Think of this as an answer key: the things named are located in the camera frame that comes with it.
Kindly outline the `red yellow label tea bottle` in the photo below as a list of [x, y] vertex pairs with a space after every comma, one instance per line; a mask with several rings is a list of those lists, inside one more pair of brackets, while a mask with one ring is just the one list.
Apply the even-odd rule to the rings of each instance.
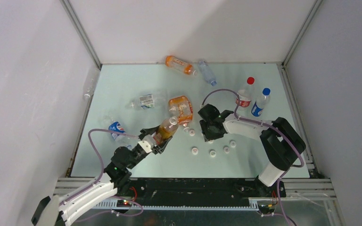
[[172, 137], [179, 127], [178, 118], [173, 116], [168, 119], [165, 119], [156, 130], [155, 135], [153, 136], [156, 143], [159, 145], [163, 143], [168, 138]]

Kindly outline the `Nongfu Spring red label bottle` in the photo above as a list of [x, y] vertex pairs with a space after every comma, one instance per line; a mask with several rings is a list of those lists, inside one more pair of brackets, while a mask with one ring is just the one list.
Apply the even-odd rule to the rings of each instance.
[[254, 99], [255, 86], [254, 84], [245, 84], [237, 91], [239, 100], [236, 99], [236, 103], [240, 107], [249, 107]]

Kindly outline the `Pepsi bottle blue label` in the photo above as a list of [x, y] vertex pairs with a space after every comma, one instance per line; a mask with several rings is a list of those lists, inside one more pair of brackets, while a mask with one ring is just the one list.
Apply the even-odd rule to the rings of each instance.
[[270, 94], [267, 95], [261, 94], [260, 96], [258, 96], [252, 107], [251, 114], [254, 117], [261, 116], [264, 108], [268, 105], [269, 101], [270, 101]]

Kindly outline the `red bottle cap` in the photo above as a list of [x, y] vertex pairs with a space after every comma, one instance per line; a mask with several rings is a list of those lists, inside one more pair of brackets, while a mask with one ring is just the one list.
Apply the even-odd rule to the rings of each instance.
[[247, 79], [247, 84], [248, 85], [253, 85], [254, 82], [255, 82], [255, 79], [253, 77], [248, 77], [248, 79]]

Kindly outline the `blue bottle cap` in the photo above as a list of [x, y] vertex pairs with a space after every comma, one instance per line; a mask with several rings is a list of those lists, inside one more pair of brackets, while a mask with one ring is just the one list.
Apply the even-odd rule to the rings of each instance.
[[269, 88], [264, 88], [263, 91], [262, 91], [262, 94], [265, 95], [265, 96], [270, 95], [270, 93], [271, 93], [271, 90]]

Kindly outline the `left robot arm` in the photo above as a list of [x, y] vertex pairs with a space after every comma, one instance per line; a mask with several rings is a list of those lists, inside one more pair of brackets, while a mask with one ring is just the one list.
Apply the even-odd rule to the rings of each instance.
[[65, 195], [43, 198], [35, 210], [34, 226], [70, 226], [80, 217], [107, 198], [125, 196], [130, 190], [130, 170], [149, 154], [162, 154], [173, 136], [159, 135], [159, 127], [142, 129], [139, 136], [130, 135], [138, 142], [133, 149], [120, 146], [114, 151], [110, 163], [101, 166], [101, 172], [91, 181]]

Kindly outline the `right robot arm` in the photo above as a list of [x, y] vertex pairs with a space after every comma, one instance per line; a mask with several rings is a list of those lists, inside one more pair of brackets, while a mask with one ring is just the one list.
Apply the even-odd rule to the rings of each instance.
[[274, 184], [294, 165], [304, 166], [301, 156], [306, 143], [290, 123], [278, 117], [274, 121], [256, 121], [245, 118], [231, 110], [220, 112], [206, 104], [198, 111], [199, 122], [205, 141], [217, 140], [225, 134], [237, 134], [262, 143], [269, 163], [258, 175], [255, 190], [262, 197], [274, 191]]

